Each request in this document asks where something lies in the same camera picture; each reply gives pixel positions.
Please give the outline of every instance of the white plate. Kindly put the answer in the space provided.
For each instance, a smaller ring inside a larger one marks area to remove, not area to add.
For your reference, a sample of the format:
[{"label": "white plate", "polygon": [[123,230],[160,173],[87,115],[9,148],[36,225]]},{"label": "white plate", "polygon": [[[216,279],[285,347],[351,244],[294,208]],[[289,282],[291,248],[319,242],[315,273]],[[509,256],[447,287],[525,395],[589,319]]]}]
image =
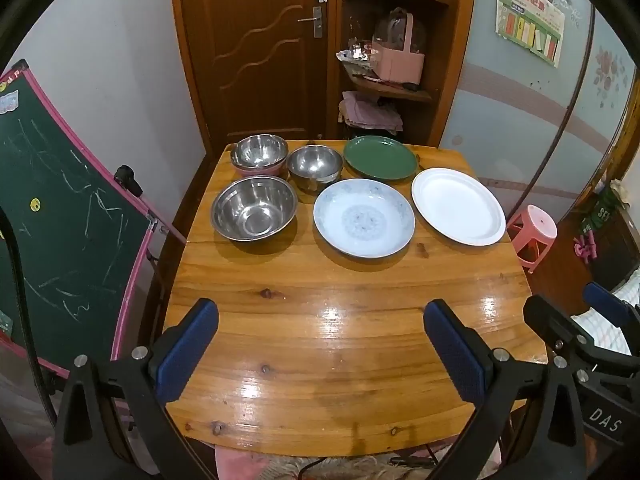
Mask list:
[{"label": "white plate", "polygon": [[420,172],[411,196],[434,229],[461,244],[495,244],[504,234],[504,212],[495,196],[476,179],[447,168]]},{"label": "white plate", "polygon": [[415,229],[407,199],[391,186],[365,178],[326,188],[314,204],[314,222],[329,244],[361,258],[397,253]]}]

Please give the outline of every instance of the door handle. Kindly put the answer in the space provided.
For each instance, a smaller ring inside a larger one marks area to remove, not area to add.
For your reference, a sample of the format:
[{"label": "door handle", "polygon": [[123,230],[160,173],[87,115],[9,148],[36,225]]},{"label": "door handle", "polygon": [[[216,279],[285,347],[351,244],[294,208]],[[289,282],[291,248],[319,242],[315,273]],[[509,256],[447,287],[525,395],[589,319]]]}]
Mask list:
[{"label": "door handle", "polygon": [[314,22],[314,38],[322,38],[322,7],[314,7],[312,18],[301,18],[298,22]]}]

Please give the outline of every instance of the table surface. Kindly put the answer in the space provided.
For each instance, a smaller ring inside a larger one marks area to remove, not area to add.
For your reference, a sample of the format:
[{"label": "table surface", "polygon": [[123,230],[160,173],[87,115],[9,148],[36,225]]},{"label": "table surface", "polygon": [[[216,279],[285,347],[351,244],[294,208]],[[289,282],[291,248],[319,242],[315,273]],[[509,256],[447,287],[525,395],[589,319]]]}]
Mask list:
[{"label": "table surface", "polygon": [[[290,150],[304,143],[289,141]],[[458,152],[408,147],[422,168],[472,174]],[[236,178],[227,148],[167,309],[165,327],[200,297],[220,310],[218,333],[182,397],[167,406],[184,435],[263,453],[347,456],[459,433],[473,407],[458,397],[424,333],[422,311],[434,298],[444,298],[491,348],[546,362],[544,343],[523,322],[529,285],[507,235],[491,247],[463,246],[414,207],[407,247],[361,260],[324,241],[313,222],[315,197],[298,190],[287,228],[267,240],[231,242],[214,232],[210,208]],[[410,203],[411,180],[394,184]]]}]

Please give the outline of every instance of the poster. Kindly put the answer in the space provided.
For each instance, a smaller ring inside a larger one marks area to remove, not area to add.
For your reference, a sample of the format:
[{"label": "poster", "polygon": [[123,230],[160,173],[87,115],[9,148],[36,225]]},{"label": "poster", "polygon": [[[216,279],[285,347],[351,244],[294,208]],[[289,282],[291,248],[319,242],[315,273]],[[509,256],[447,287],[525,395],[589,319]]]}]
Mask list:
[{"label": "poster", "polygon": [[558,68],[564,14],[548,0],[497,0],[495,31]]}]

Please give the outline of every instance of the blue gripper pad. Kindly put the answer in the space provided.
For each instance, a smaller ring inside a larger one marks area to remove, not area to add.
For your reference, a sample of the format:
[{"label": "blue gripper pad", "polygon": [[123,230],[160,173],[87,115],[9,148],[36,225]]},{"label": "blue gripper pad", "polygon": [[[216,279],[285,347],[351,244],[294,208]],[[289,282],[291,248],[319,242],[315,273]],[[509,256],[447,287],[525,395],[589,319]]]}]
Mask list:
[{"label": "blue gripper pad", "polygon": [[475,330],[465,327],[443,300],[424,309],[424,331],[462,400],[479,406],[493,377],[490,349]]},{"label": "blue gripper pad", "polygon": [[625,326],[630,320],[626,304],[595,282],[584,286],[582,299],[618,328]]},{"label": "blue gripper pad", "polygon": [[168,328],[158,338],[149,360],[149,373],[161,404],[180,398],[217,330],[216,304],[200,298],[178,325]]}]

